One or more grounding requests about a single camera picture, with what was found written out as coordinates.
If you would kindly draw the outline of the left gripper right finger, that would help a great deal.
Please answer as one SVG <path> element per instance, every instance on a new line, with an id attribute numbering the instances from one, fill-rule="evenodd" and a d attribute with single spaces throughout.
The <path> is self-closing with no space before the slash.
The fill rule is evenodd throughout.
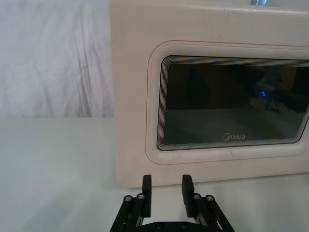
<path id="1" fill-rule="evenodd" d="M 195 192 L 192 177 L 182 178 L 183 201 L 188 218 L 195 223 L 187 226 L 192 232 L 233 232 L 234 229 L 212 195 L 201 196 Z"/>

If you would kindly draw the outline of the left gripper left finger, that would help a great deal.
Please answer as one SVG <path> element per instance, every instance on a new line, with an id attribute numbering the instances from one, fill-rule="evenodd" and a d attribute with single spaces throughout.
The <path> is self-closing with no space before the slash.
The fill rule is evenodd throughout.
<path id="1" fill-rule="evenodd" d="M 142 192 L 136 197 L 126 195 L 112 224 L 112 232 L 146 232 L 143 220 L 151 216 L 152 177 L 144 175 Z"/>

